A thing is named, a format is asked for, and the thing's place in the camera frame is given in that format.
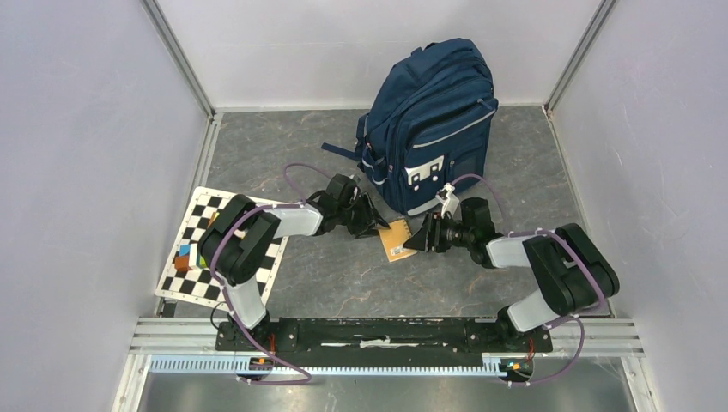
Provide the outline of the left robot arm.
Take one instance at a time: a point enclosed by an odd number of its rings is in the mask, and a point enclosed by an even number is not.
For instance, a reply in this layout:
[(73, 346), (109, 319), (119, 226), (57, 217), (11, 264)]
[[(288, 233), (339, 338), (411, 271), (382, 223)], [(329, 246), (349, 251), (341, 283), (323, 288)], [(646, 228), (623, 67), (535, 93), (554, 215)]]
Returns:
[(298, 203), (257, 203), (232, 197), (197, 242), (197, 252), (238, 325), (237, 338), (248, 349), (270, 338), (268, 315), (256, 274), (270, 245), (291, 236), (315, 237), (345, 227), (354, 238), (376, 236), (390, 227), (356, 179), (336, 174), (327, 187)]

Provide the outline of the orange card pack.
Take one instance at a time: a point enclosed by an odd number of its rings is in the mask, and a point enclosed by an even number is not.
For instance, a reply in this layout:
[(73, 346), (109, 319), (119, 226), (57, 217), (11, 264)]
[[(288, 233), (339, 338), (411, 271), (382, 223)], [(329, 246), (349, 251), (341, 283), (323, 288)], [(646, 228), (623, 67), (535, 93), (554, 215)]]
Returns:
[(409, 258), (417, 253), (417, 250), (404, 246), (405, 241), (411, 236), (409, 224), (404, 218), (390, 222), (388, 228), (379, 229), (379, 238), (389, 263)]

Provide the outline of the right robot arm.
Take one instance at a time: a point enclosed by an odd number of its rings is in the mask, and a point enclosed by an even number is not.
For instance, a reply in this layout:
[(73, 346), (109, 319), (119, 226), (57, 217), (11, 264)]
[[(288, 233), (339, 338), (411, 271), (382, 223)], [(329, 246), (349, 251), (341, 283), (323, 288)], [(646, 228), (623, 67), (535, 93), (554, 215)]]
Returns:
[(403, 246), (437, 253), (461, 247), (486, 269), (531, 270), (537, 290), (497, 314), (495, 336), (503, 348), (517, 350), (536, 328), (599, 310), (619, 292), (616, 272), (580, 225), (503, 234), (486, 199), (468, 198), (459, 209), (460, 218), (449, 211), (426, 213), (422, 227)]

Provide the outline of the navy blue backpack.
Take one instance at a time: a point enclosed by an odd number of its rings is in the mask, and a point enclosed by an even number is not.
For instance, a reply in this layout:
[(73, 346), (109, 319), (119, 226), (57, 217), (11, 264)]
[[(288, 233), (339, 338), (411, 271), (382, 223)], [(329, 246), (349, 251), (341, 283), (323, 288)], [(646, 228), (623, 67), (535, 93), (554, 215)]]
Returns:
[(475, 43), (448, 39), (392, 66), (358, 120), (354, 149), (321, 148), (355, 161), (391, 209), (419, 215), (437, 205), (444, 184), (484, 174), (498, 108), (493, 75)]

